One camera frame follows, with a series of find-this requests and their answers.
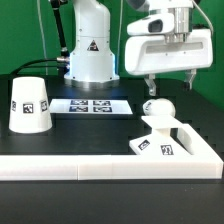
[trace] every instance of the black tabletop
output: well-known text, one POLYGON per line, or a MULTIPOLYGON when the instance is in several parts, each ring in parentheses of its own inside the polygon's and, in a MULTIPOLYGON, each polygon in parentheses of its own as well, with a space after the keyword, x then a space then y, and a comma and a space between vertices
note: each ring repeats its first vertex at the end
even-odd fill
MULTIPOLYGON (((53 128, 33 135, 9 131, 12 77, 0 77, 0 153, 130 154, 131 139, 149 133, 140 119, 151 97, 143 80, 122 79, 104 90, 65 86, 44 77, 49 101, 127 100, 133 115, 52 114, 53 128)), ((223 158, 224 113, 177 80, 157 80, 158 98, 171 100, 176 118, 189 123, 223 158)), ((223 223, 223 180, 31 181, 0 183, 0 224, 10 223, 223 223)))

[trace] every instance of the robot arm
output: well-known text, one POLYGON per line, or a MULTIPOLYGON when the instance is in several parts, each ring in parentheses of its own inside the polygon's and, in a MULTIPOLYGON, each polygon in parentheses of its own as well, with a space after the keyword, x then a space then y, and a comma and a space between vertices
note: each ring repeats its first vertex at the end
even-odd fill
MULTIPOLYGON (((60 21, 59 7, 68 0, 49 0, 54 10, 62 53, 67 47, 60 21)), ((67 85, 84 88, 116 86, 115 55, 110 50, 110 12, 97 0, 72 0, 75 12, 75 48, 58 58, 69 70, 64 75, 67 85)))
POLYGON ((146 76, 150 95, 156 94, 156 74, 186 71, 185 88, 190 90, 196 69, 210 67, 213 61, 210 30, 192 28, 192 10, 200 0, 127 2, 149 16, 128 25, 132 37, 125 49, 126 70, 146 76))

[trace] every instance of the white cone-shaped object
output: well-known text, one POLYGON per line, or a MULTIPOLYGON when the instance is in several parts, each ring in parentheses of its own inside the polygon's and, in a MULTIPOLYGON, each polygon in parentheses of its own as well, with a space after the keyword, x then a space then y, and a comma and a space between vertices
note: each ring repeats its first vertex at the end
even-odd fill
POLYGON ((52 127, 44 79, 21 77, 13 80, 9 129, 38 133, 52 127))

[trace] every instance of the white ball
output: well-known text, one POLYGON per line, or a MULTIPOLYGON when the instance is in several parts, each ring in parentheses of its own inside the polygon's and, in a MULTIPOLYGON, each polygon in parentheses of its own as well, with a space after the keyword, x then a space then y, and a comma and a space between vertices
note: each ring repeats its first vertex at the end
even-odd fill
POLYGON ((149 100, 143 105, 145 115, 159 116, 171 115, 175 117, 176 109, 173 103, 167 99, 149 100))

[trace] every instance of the warning label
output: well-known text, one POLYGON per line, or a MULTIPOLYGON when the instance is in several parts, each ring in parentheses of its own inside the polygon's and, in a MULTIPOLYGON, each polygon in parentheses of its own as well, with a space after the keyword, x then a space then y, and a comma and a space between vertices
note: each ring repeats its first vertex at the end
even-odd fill
POLYGON ((95 40, 93 40, 92 43, 89 45, 87 51, 99 51, 95 40))

